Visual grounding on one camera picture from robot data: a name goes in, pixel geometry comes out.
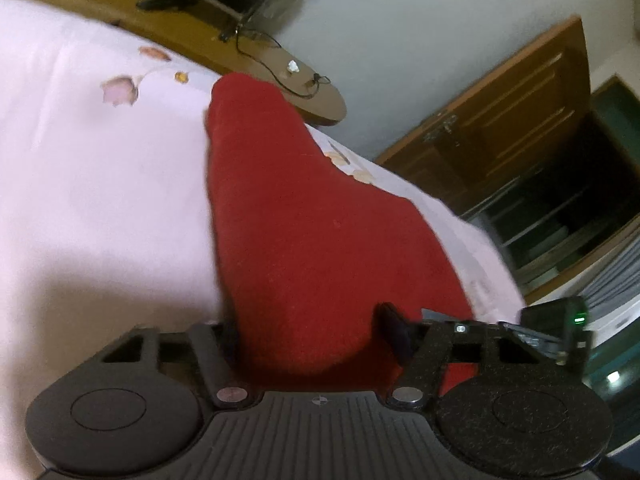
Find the red knitted garment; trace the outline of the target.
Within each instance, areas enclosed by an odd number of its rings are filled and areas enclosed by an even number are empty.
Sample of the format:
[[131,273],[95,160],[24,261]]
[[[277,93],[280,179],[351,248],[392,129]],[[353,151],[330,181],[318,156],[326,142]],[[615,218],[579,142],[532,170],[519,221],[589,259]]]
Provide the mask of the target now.
[[416,206],[338,170],[273,84],[221,77],[207,133],[218,270],[251,382],[382,391],[400,366],[374,333],[378,304],[412,322],[471,316]]

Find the white floral bed sheet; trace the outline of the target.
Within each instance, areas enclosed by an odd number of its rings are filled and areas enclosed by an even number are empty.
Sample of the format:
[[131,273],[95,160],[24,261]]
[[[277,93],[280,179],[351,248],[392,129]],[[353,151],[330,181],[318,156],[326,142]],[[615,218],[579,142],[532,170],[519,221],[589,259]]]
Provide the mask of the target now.
[[[210,321],[240,336],[218,270],[207,114],[223,76],[138,36],[32,0],[1,0],[1,474],[40,469],[38,394],[137,327]],[[440,200],[306,126],[344,174],[410,200],[474,320],[524,298],[495,245]]]

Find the brown wooden door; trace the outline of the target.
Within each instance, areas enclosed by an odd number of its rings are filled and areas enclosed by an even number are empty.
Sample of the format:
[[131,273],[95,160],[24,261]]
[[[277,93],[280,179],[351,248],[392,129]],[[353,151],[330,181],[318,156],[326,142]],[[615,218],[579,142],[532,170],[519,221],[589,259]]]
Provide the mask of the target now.
[[376,163],[463,216],[573,133],[590,93],[584,25],[572,15],[420,122]]

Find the white charger plug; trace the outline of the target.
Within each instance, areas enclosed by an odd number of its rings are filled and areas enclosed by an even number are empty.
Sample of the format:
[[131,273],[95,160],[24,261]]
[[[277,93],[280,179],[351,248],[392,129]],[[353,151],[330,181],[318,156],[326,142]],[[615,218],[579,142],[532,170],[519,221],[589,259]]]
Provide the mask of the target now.
[[291,60],[290,62],[288,62],[288,66],[286,66],[286,69],[291,74],[295,74],[299,72],[299,66],[294,60]]

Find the wooden tv stand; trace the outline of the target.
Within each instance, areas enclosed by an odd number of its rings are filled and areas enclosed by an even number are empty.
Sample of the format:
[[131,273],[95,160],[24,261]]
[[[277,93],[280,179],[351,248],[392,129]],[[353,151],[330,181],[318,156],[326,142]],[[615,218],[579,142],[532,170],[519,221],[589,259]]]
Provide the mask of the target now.
[[[218,74],[239,72],[270,81],[313,125],[334,126],[347,115],[341,93],[327,76],[215,0],[36,1],[133,32]],[[298,73],[286,69],[291,60]]]

